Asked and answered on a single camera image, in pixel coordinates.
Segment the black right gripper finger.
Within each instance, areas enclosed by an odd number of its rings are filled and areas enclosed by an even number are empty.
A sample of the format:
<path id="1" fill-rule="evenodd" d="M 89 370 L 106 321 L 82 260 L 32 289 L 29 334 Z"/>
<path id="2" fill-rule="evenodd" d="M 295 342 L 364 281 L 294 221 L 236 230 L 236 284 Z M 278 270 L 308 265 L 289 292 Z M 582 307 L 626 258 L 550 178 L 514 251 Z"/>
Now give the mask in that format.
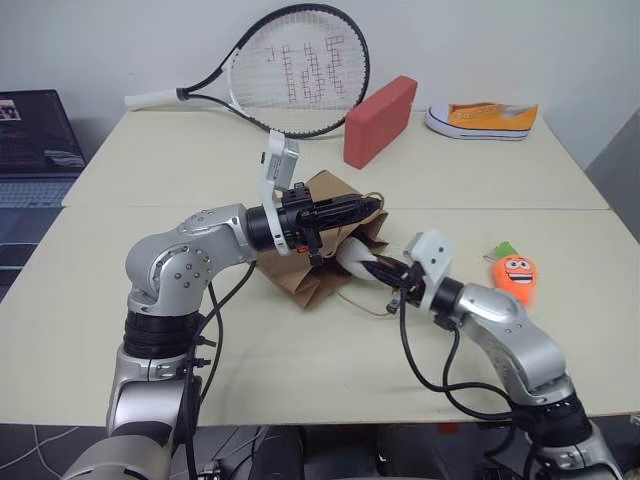
<path id="1" fill-rule="evenodd" d="M 375 262 L 370 269 L 376 274 L 405 274 L 410 267 L 393 257 L 375 254 Z"/>
<path id="2" fill-rule="evenodd" d="M 367 271 L 381 283 L 392 289 L 402 289 L 405 286 L 403 277 L 406 274 L 405 266 L 388 266 L 384 264 L 371 264 Z"/>

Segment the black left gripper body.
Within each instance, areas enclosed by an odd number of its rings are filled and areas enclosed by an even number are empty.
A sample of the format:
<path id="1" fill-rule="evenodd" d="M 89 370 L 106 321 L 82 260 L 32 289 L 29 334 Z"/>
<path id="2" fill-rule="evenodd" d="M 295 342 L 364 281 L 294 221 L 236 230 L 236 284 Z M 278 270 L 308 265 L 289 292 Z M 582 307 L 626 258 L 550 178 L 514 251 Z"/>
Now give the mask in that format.
<path id="1" fill-rule="evenodd" d="M 323 246 L 317 226 L 317 210 L 310 189 L 304 183 L 295 183 L 283 193 L 279 208 L 279 221 L 289 249 L 306 253 L 311 266 L 323 263 Z"/>

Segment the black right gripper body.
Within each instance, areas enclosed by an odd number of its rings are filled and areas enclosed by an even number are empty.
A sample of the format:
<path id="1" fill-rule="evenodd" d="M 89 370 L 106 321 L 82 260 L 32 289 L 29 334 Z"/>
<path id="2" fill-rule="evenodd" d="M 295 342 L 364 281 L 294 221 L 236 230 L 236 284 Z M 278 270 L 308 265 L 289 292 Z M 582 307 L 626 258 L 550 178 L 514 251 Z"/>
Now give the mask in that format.
<path id="1" fill-rule="evenodd" d="M 397 312 L 400 307 L 400 290 L 405 290 L 405 302 L 418 308 L 425 293 L 424 270 L 419 264 L 395 265 L 389 268 L 392 299 L 386 306 L 388 312 Z"/>

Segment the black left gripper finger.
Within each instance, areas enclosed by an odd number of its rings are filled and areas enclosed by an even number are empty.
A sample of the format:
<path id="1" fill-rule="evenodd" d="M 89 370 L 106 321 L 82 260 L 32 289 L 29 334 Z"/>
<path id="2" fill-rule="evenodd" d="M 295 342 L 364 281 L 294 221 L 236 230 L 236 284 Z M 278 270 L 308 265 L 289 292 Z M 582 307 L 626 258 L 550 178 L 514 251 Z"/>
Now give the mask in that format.
<path id="1" fill-rule="evenodd" d="M 375 196 L 341 195 L 315 202 L 314 209 L 319 215 L 371 215 L 382 205 Z"/>
<path id="2" fill-rule="evenodd" d="M 319 217 L 319 230 L 328 231 L 348 225 L 359 224 L 377 213 L 377 209 L 353 209 L 322 213 Z"/>

